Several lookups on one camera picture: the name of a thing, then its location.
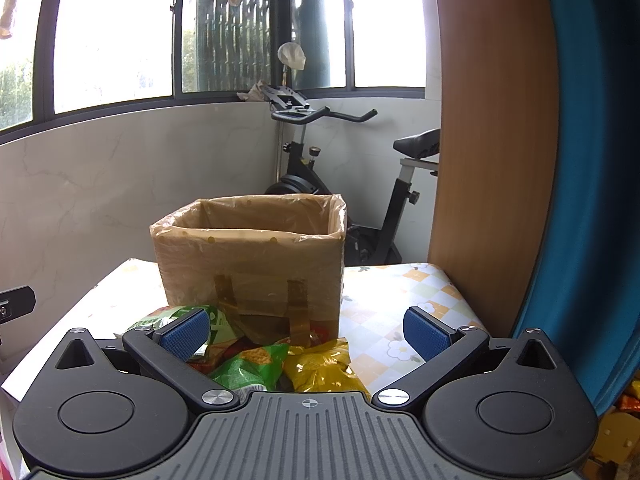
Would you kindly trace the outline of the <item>green chip bag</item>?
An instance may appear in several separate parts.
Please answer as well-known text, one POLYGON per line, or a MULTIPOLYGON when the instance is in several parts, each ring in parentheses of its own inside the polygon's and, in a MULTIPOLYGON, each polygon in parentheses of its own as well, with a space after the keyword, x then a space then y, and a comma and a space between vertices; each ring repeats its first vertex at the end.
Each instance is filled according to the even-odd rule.
POLYGON ((288 357, 288 344, 244 350, 213 370, 208 377, 216 384, 240 394, 273 391, 288 357))

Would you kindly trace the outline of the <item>green seaweed snack bag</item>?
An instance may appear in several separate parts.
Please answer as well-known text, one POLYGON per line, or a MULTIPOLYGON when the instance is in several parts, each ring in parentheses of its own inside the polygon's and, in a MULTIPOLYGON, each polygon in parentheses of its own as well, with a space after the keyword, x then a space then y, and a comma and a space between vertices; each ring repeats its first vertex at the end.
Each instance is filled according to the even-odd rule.
POLYGON ((211 344, 225 349, 243 337, 221 310, 208 304, 162 307, 132 324, 130 330, 142 327, 150 328, 154 341, 183 361, 204 356, 211 344))

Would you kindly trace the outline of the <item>floral checkered tablecloth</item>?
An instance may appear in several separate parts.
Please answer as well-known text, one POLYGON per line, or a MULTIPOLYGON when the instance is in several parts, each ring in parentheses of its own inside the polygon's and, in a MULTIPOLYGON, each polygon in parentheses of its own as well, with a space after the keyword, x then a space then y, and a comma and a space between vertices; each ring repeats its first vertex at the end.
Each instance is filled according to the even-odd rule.
MULTIPOLYGON (((53 325, 2 382, 2 389, 20 402, 71 328, 88 328, 96 339, 111 338, 166 304, 156 263, 123 262, 53 325)), ((338 334, 348 340, 354 370, 370 392, 422 363, 401 329, 411 307, 452 328, 483 325, 448 276, 431 263, 351 266, 344 271, 338 334)))

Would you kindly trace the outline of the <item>yellow snack bag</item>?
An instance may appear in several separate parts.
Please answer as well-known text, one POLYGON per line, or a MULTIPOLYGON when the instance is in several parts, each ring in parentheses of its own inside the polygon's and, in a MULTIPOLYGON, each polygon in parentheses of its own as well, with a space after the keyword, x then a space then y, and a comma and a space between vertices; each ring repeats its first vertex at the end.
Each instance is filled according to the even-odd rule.
POLYGON ((361 392, 369 396, 366 386, 350 366, 345 338, 306 349, 291 346, 283 371, 296 392, 361 392))

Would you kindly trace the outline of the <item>black exercise bike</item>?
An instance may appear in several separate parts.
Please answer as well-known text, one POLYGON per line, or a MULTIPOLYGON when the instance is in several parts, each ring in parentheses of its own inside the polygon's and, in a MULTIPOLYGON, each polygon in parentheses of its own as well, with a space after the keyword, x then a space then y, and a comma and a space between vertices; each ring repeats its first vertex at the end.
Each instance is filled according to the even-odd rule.
POLYGON ((292 128, 270 194, 340 194, 348 206, 345 262, 372 266, 425 257, 435 203, 440 131, 416 131, 390 104, 362 114, 262 87, 272 119, 292 128))

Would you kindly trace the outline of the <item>cardboard box with plastic liner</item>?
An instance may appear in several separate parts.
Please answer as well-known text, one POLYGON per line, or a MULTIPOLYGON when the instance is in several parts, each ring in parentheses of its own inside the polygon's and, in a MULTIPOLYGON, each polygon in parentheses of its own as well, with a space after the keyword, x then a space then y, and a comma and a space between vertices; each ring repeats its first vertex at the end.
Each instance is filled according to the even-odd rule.
POLYGON ((338 195, 196 200, 150 234, 168 304, 210 304, 258 346, 337 338, 347 208, 338 195))

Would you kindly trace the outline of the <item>blue curtain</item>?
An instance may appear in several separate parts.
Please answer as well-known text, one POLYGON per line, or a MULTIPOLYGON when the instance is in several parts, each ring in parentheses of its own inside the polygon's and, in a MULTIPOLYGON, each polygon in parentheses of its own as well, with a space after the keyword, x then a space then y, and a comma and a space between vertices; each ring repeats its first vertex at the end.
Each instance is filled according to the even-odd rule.
POLYGON ((639 0, 550 3, 558 152, 516 330, 544 330, 603 413, 639 366, 639 0))

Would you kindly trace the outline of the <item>wooden wardrobe panel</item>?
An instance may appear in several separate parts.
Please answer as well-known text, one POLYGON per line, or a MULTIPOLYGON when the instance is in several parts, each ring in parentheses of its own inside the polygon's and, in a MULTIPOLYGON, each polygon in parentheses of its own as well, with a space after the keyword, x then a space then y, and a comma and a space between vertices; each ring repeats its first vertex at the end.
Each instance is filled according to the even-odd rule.
POLYGON ((548 218, 559 132, 549 0, 437 0, 442 136, 428 258, 510 334, 548 218))

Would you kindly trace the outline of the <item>white bag on stick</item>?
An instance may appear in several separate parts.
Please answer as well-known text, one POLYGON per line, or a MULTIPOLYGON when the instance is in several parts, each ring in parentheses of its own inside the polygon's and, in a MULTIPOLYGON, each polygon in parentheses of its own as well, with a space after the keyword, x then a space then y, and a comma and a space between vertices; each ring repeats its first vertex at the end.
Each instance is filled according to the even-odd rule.
POLYGON ((277 50, 277 57, 282 64, 282 86, 289 86, 291 73, 296 70, 304 70, 306 66, 306 54, 303 48, 294 41, 281 44, 277 50))

